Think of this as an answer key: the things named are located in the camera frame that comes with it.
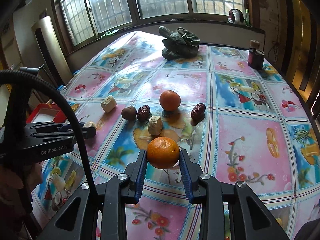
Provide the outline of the person's left hand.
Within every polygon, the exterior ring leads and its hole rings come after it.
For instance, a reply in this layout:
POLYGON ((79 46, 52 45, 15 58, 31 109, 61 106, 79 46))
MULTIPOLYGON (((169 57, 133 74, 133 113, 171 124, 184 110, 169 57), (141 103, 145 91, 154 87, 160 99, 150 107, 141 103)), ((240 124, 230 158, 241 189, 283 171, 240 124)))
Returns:
MULTIPOLYGON (((43 162, 35 163, 27 176, 30 191, 33 191, 37 185, 43 182, 42 164, 43 162)), ((12 170, 1 166, 1 201, 5 203, 13 202, 14 193, 22 188, 21 178, 12 170)))

